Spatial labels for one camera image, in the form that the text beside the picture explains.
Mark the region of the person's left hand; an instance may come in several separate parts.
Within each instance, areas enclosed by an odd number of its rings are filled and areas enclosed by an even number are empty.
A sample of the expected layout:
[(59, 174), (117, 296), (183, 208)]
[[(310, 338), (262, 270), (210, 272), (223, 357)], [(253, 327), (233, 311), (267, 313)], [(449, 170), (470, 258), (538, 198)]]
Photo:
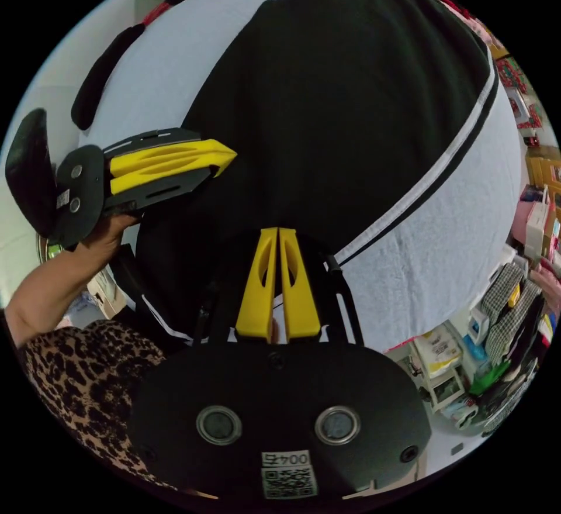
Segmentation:
[(93, 231), (77, 245), (74, 254), (87, 263), (101, 267), (117, 253), (124, 231), (138, 222), (138, 218), (125, 214), (102, 218)]

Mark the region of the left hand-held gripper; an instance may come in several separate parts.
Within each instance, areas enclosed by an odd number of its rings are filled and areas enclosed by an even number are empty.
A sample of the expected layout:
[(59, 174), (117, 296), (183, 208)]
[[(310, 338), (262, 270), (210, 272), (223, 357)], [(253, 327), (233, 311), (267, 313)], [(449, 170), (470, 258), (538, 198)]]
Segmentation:
[(54, 243), (75, 247), (110, 215), (139, 217), (149, 207), (192, 193), (237, 156), (184, 128), (154, 130), (107, 148), (93, 144), (60, 164)]

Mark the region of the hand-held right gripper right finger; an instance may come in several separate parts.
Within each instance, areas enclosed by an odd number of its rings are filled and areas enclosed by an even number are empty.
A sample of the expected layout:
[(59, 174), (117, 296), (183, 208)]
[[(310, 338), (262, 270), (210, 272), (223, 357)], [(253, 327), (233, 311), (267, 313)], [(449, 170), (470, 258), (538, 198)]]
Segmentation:
[(280, 229), (280, 277), (287, 342), (317, 337), (320, 318), (294, 229)]

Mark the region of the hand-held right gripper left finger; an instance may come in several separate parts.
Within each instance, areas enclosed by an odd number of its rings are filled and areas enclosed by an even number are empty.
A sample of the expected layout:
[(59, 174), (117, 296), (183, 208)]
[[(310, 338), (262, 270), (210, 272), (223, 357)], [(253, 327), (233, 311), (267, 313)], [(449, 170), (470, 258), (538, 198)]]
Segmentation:
[(236, 321), (238, 336), (267, 343), (273, 339), (277, 245), (277, 227), (260, 231)]

